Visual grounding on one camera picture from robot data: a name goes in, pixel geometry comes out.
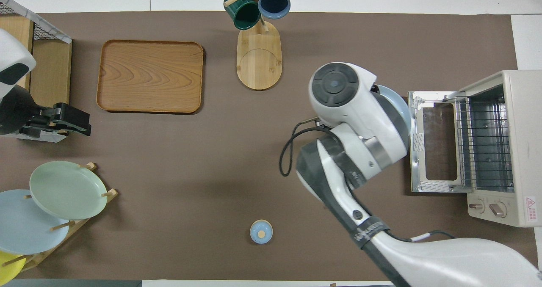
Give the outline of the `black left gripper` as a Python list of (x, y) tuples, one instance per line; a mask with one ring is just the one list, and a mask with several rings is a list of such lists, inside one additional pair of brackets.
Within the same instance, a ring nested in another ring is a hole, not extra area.
[(15, 86), (8, 92), (0, 105), (0, 134), (22, 134), (29, 137), (41, 137), (54, 134), (55, 130), (78, 132), (91, 135), (90, 115), (74, 106), (58, 102), (53, 106), (51, 121), (41, 115), (49, 107), (38, 105), (30, 92), (21, 86)]

